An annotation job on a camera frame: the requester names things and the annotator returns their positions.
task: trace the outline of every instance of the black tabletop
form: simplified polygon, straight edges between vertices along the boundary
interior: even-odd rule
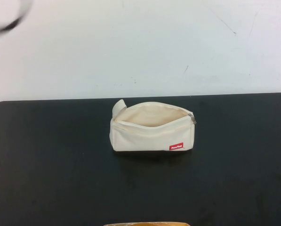
[[[114,153],[117,99],[0,102],[0,226],[281,226],[281,93],[125,101],[193,111],[193,150]]]

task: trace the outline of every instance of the white wall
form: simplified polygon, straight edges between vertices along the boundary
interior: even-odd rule
[[[256,92],[281,92],[281,0],[36,0],[0,36],[0,101]]]

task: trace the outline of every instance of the white pouch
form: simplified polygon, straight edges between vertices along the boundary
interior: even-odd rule
[[[193,148],[193,113],[158,102],[127,108],[120,100],[112,110],[110,141],[115,151],[186,151]]]

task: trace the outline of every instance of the red label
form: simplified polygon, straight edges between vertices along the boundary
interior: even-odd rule
[[[179,149],[179,148],[183,148],[183,143],[179,143],[179,144],[176,144],[176,145],[171,145],[169,147],[169,150],[176,150],[176,149]]]

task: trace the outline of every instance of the metal zipper pull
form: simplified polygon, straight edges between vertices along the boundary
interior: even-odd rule
[[[191,117],[191,119],[192,119],[192,121],[193,121],[193,124],[195,125],[195,124],[197,124],[197,122],[196,122],[196,120],[195,120],[195,117],[192,115],[192,114],[188,114],[190,117]]]

